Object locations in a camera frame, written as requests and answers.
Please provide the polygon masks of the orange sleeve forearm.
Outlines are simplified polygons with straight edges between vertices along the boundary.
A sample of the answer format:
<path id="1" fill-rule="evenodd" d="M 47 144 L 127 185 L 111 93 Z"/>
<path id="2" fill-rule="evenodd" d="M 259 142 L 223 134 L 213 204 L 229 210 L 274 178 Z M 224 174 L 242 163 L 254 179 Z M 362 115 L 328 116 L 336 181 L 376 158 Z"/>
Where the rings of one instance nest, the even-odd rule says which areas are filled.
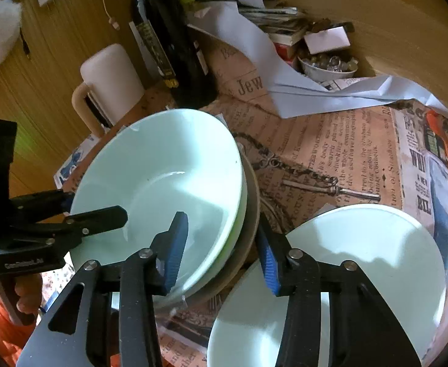
<path id="1" fill-rule="evenodd" d="M 10 321 L 7 311 L 0 303 L 0 356 L 8 366 L 15 366 L 23 347 L 35 330 L 35 323 L 17 326 Z"/>

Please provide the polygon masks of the left hand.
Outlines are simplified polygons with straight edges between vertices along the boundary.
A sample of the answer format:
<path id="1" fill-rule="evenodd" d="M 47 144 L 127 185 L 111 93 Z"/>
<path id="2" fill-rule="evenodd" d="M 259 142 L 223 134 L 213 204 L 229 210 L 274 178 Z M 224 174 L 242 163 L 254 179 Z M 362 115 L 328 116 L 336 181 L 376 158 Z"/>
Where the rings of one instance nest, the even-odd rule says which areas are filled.
<path id="1" fill-rule="evenodd" d="M 25 314 L 36 315 L 42 302 L 42 277 L 39 273 L 16 279 L 15 293 L 19 299 L 17 309 Z"/>

